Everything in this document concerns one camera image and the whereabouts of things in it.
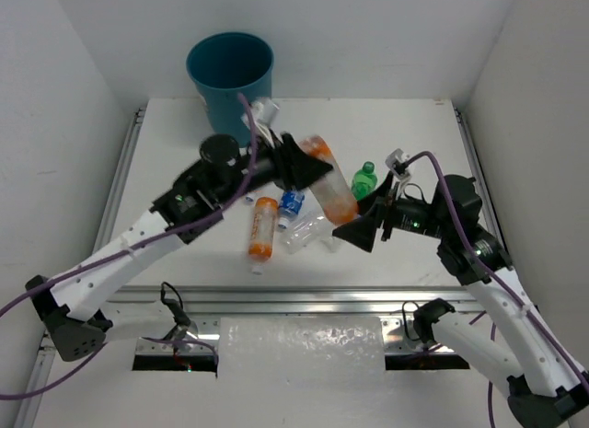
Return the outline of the clear bottle white cap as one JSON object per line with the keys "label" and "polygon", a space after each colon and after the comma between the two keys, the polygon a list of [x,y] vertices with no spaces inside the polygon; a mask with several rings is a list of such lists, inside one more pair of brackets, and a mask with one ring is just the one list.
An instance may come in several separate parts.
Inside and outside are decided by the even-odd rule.
{"label": "clear bottle white cap", "polygon": [[322,237],[332,236],[334,225],[321,209],[297,218],[282,233],[282,243],[289,254],[295,254]]}

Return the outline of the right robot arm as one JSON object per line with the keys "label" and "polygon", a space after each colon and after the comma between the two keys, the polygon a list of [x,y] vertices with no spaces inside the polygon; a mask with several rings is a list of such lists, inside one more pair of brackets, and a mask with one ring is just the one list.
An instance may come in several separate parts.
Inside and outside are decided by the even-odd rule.
{"label": "right robot arm", "polygon": [[501,333],[504,344],[479,334],[448,301],[436,298],[413,313],[412,327],[424,344],[442,344],[485,376],[523,427],[559,427],[588,406],[588,372],[556,347],[526,295],[511,257],[479,224],[482,200],[474,180],[447,175],[431,201],[398,196],[388,176],[361,202],[361,214],[333,236],[371,251],[393,230],[438,239],[436,254]]}

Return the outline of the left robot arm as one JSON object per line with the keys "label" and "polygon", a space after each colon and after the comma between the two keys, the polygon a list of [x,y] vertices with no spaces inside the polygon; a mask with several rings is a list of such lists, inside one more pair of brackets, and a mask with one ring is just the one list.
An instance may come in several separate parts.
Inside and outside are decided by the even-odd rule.
{"label": "left robot arm", "polygon": [[65,362],[83,359],[110,341],[145,338],[182,343],[192,325],[180,301],[161,296],[118,306],[111,297],[167,255],[187,247],[223,219],[243,194],[271,182],[302,190],[333,166],[304,152],[291,134],[246,151],[227,134],[202,141],[200,158],[185,169],[127,230],[71,272],[26,284],[31,302]]}

